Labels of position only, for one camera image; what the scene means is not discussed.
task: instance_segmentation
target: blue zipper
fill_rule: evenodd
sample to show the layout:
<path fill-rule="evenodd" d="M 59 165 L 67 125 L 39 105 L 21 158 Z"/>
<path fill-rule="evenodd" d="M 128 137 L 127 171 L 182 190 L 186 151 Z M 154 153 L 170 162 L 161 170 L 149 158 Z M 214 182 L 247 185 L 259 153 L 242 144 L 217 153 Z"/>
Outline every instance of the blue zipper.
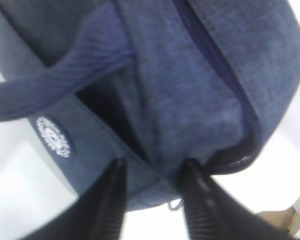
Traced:
<path fill-rule="evenodd" d="M 248 167 L 259 154 L 262 142 L 259 119 L 227 59 L 210 36 L 188 0 L 172 0 L 193 42 L 214 71 L 233 91 L 243 112 L 246 137 L 235 146 L 218 150 L 209 160 L 210 174 L 229 174 Z"/>

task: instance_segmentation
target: bag strap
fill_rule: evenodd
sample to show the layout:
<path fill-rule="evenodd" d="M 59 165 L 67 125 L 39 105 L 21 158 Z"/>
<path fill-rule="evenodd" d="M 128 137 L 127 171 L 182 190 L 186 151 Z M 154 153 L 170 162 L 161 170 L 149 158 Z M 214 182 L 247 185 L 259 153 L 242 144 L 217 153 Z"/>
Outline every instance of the bag strap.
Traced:
<path fill-rule="evenodd" d="M 23 240 L 118 240 L 127 202 L 126 182 L 125 161 L 113 161 L 70 209 Z M 179 191 L 192 240 L 294 239 L 234 201 L 196 159 L 185 162 Z"/>
<path fill-rule="evenodd" d="M 0 83 L 0 121 L 40 112 L 122 68 L 133 55 L 116 6 L 106 2 L 86 18 L 59 63 L 36 76 Z"/>

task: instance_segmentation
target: fabric strap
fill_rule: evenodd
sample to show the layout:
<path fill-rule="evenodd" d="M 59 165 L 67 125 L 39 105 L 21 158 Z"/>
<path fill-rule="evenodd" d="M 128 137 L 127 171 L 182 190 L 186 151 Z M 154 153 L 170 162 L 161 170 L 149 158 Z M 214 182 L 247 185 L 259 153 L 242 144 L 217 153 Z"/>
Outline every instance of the fabric strap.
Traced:
<path fill-rule="evenodd" d="M 68 54 L 35 76 L 0 83 L 0 121 L 30 116 L 132 61 L 116 6 L 107 2 L 81 26 Z"/>

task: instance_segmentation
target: white logo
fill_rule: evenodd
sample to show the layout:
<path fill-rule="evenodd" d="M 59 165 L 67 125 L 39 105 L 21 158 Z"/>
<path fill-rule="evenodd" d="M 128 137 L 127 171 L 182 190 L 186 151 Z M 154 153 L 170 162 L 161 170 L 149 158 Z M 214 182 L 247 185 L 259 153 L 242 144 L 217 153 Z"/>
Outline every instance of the white logo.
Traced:
<path fill-rule="evenodd" d="M 55 153 L 60 157 L 70 157 L 69 143 L 55 124 L 53 124 L 49 119 L 41 116 L 36 120 L 36 125 L 41 137 L 51 150 L 55 151 Z"/>

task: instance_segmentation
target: bag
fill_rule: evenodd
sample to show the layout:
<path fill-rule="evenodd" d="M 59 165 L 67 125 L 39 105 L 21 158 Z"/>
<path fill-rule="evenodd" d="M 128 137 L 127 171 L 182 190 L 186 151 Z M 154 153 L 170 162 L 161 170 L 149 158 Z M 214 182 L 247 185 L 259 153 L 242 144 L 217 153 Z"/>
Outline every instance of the bag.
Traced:
<path fill-rule="evenodd" d="M 79 195 L 126 159 L 129 211 L 179 198 L 187 158 L 207 175 L 247 168 L 300 82 L 289 4 L 92 5 L 0 0 L 0 121 L 27 117 Z"/>

